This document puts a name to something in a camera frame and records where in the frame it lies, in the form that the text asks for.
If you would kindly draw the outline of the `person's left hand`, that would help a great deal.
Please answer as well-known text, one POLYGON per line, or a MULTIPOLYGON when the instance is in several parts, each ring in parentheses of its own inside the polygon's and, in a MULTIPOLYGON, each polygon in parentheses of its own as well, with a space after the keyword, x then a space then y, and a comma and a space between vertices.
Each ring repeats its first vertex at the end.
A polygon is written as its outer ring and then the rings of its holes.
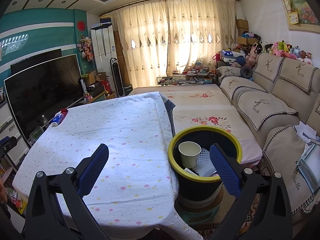
POLYGON ((0 201, 1 204, 5 204, 8 201, 7 191, 5 186, 3 185, 3 180, 0 178, 0 201))

